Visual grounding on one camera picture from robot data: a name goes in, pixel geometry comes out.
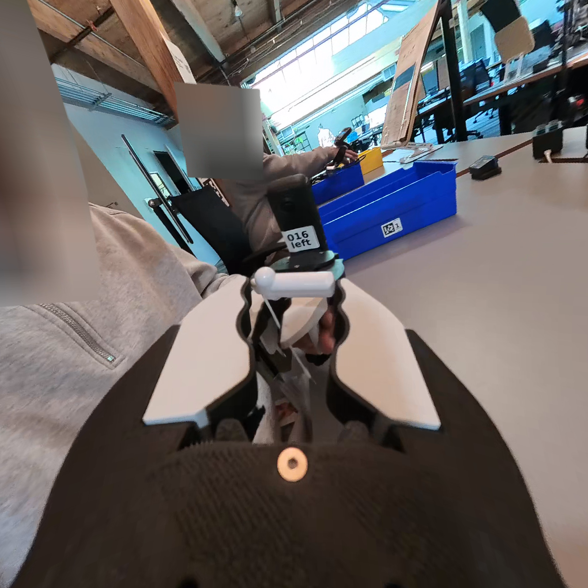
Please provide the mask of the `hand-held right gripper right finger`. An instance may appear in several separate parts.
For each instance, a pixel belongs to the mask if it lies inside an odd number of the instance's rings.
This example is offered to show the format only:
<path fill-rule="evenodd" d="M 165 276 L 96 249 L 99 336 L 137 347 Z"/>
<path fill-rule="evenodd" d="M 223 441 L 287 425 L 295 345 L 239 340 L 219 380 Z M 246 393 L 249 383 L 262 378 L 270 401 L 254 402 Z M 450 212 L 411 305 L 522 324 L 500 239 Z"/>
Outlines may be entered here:
<path fill-rule="evenodd" d="M 343 333 L 330 362 L 331 411 L 340 422 L 381 415 L 393 424 L 439 430 L 440 417 L 402 322 L 347 278 L 339 282 Z"/>

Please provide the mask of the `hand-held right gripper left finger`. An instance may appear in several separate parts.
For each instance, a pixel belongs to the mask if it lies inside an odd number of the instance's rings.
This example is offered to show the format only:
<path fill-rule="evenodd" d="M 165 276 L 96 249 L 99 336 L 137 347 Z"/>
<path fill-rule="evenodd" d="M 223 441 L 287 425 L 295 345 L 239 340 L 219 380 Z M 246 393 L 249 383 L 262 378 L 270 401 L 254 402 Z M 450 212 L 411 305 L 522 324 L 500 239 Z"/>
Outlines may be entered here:
<path fill-rule="evenodd" d="M 246 420 L 256 408 L 258 384 L 252 332 L 251 287 L 232 277 L 182 320 L 151 399 L 145 425 Z"/>

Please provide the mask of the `white plastic security tag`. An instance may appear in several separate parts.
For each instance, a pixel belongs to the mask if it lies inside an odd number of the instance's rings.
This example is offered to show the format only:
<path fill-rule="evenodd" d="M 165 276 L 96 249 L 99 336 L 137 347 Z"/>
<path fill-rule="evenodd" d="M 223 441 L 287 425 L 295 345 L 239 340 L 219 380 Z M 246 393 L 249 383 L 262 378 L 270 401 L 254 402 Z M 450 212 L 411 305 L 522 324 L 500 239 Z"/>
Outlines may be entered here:
<path fill-rule="evenodd" d="M 318 306 L 311 312 L 311 317 L 303 320 L 302 326 L 295 327 L 294 331 L 291 334 L 287 334 L 285 339 L 286 347 L 300 349 L 300 340 L 307 336 L 312 343 L 312 351 L 318 355 L 316 349 L 318 342 L 318 323 L 327 309 L 332 309 L 328 299 L 334 294 L 335 286 L 334 274 L 329 270 L 277 273 L 269 267 L 258 269 L 246 281 L 245 287 L 249 310 L 254 311 L 254 317 L 249 320 L 251 328 L 247 341 L 256 345 L 256 341 L 259 339 L 259 335 L 254 335 L 255 324 L 259 313 L 259 309 L 255 306 L 257 302 L 265 306 L 266 302 L 279 300 L 280 298 L 302 299 L 318 297 Z"/>

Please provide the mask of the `person's left forearm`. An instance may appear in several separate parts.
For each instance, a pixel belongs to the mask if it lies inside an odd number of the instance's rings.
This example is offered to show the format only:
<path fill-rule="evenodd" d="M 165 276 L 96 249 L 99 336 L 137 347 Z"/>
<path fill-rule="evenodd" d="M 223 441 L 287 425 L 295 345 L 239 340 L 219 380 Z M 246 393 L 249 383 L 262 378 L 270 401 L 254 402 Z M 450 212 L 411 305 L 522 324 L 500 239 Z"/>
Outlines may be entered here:
<path fill-rule="evenodd" d="M 89 204 L 100 266 L 100 292 L 130 324 L 154 320 L 166 330 L 203 299 L 240 279 L 219 273 L 167 243 L 145 220 Z"/>

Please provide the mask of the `grey desk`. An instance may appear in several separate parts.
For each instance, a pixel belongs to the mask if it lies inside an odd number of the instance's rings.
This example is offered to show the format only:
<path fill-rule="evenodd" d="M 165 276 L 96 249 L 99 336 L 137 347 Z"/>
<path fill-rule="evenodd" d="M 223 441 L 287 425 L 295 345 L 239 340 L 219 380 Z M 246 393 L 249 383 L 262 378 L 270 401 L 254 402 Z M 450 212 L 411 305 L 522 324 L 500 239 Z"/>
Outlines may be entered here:
<path fill-rule="evenodd" d="M 457 179 L 457 215 L 345 263 L 475 395 L 569 587 L 587 587 L 587 162 Z"/>

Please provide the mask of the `brown office desk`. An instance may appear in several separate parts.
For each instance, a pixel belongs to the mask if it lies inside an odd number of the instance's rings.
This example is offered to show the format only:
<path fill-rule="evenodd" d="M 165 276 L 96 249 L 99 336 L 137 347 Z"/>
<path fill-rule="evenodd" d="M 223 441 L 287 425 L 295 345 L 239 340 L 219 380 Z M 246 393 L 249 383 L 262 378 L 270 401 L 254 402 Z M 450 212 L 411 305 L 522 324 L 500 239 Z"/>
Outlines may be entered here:
<path fill-rule="evenodd" d="M 531 123 L 547 108 L 545 101 L 562 69 L 561 57 L 547 62 L 545 68 L 529 68 L 517 79 L 501 81 L 488 89 L 462 100 L 468 132 L 474 138 L 519 134 L 532 130 Z M 413 135 L 421 128 L 432 127 L 436 143 L 454 141 L 451 97 L 445 96 L 425 107 L 419 107 Z"/>

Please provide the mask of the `person's left hand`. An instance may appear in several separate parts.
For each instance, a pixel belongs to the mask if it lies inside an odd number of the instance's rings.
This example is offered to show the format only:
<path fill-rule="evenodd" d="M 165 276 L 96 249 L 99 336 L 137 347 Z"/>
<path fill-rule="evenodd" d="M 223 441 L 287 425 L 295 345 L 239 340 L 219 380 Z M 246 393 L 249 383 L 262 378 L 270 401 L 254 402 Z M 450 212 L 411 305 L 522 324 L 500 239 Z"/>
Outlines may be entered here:
<path fill-rule="evenodd" d="M 318 342 L 316 349 L 319 355 L 330 355 L 336 344 L 334 335 L 335 316 L 332 309 L 328 308 L 318 323 Z"/>

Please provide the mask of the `small blue plastic bin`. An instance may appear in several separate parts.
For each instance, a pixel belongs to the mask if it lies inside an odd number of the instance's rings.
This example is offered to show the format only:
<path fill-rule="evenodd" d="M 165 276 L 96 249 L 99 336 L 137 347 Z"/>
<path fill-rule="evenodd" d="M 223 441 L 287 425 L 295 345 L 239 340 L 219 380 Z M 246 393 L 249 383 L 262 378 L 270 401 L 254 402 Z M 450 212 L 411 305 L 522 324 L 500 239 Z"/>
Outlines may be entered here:
<path fill-rule="evenodd" d="M 355 162 L 324 173 L 312 180 L 312 193 L 317 205 L 322 205 L 364 186 L 361 164 Z"/>

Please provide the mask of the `black office chair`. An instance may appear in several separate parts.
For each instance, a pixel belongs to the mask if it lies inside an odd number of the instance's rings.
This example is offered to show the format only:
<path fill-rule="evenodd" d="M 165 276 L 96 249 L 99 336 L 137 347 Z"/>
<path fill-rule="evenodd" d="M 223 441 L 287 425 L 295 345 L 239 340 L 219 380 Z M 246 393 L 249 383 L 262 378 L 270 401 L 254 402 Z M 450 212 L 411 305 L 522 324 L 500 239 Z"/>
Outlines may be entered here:
<path fill-rule="evenodd" d="M 277 242 L 254 252 L 243 224 L 211 187 L 171 198 L 173 206 L 218 254 L 229 274 L 251 276 L 269 256 L 284 251 Z"/>

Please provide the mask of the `yellow plastic bin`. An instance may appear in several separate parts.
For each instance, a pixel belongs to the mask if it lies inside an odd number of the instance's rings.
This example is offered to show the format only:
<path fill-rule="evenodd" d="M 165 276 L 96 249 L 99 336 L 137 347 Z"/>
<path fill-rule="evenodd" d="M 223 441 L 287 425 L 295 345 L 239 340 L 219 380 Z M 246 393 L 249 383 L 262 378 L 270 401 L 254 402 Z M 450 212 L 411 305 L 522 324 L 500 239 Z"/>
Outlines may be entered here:
<path fill-rule="evenodd" d="M 383 156 L 380 147 L 375 146 L 360 152 L 358 154 L 358 161 L 364 177 L 383 168 Z"/>

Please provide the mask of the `large blue plastic bin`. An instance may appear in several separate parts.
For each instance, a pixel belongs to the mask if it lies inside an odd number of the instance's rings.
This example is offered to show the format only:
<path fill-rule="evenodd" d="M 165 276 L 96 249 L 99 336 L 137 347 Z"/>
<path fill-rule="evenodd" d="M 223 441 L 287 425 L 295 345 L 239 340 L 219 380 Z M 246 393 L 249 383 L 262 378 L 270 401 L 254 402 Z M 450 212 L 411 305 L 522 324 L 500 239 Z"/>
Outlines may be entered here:
<path fill-rule="evenodd" d="M 457 213 L 455 161 L 417 161 L 319 207 L 327 244 L 354 258 Z"/>

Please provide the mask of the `white board stand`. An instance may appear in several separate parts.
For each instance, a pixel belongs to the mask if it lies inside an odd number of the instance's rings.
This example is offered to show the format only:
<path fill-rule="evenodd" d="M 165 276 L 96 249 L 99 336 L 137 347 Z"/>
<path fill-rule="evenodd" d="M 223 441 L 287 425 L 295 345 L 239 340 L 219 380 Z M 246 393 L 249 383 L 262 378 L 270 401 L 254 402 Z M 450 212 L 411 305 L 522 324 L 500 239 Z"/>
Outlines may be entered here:
<path fill-rule="evenodd" d="M 405 145 L 382 151 L 382 159 L 383 163 L 408 165 L 435 153 L 442 147 L 443 144 L 409 142 Z"/>

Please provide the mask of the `brown cardboard board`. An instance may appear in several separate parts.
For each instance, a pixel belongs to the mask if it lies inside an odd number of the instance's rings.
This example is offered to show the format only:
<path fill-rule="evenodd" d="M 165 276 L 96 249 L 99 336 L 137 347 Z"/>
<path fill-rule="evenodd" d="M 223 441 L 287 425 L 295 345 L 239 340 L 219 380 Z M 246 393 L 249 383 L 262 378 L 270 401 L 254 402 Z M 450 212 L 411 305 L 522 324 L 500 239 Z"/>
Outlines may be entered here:
<path fill-rule="evenodd" d="M 441 3 L 418 3 L 415 8 L 419 10 L 420 19 L 401 39 L 380 142 L 384 151 L 402 148 L 411 140 L 419 100 L 420 72 L 439 20 Z"/>

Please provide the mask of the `small black flat device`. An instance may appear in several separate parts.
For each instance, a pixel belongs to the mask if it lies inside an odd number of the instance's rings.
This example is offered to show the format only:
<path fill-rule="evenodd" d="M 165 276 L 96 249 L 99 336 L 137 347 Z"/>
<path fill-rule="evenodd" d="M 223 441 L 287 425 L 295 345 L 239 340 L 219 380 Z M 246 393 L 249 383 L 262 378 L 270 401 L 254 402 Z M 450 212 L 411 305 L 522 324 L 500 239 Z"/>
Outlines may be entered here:
<path fill-rule="evenodd" d="M 496 156 L 484 155 L 472 163 L 469 168 L 473 180 L 487 180 L 502 173 L 499 160 Z"/>

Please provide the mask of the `black power box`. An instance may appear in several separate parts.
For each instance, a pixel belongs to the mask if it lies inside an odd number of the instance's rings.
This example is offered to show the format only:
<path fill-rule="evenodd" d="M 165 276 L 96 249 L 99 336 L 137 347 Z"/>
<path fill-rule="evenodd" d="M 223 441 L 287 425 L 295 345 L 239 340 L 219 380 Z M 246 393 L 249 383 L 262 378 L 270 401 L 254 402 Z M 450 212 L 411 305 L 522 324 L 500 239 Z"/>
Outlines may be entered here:
<path fill-rule="evenodd" d="M 533 159 L 548 161 L 561 154 L 563 149 L 563 124 L 556 119 L 539 125 L 532 136 Z"/>

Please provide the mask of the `black and tan board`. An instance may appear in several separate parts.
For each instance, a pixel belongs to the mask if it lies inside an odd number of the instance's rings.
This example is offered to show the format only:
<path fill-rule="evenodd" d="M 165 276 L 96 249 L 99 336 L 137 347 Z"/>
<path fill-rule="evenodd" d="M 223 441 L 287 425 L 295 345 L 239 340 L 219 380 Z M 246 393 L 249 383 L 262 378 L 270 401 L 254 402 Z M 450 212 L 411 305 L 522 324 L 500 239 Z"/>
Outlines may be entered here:
<path fill-rule="evenodd" d="M 495 33 L 494 43 L 503 64 L 533 51 L 534 37 L 518 1 L 484 1 L 481 12 Z"/>

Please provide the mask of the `black metal post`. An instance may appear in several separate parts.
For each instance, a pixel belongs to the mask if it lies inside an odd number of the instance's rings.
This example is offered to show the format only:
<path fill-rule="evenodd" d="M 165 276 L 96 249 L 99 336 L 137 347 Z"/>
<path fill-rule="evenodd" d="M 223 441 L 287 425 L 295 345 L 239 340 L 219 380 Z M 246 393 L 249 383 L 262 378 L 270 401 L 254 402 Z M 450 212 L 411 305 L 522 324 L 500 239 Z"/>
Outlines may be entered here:
<path fill-rule="evenodd" d="M 446 65 L 450 84 L 454 122 L 454 136 L 456 142 L 465 142 L 467 141 L 467 127 L 460 84 L 458 51 L 454 29 L 451 24 L 452 18 L 453 9 L 451 1 L 441 1 L 439 4 L 437 20 L 441 22 L 443 44 L 446 52 Z"/>

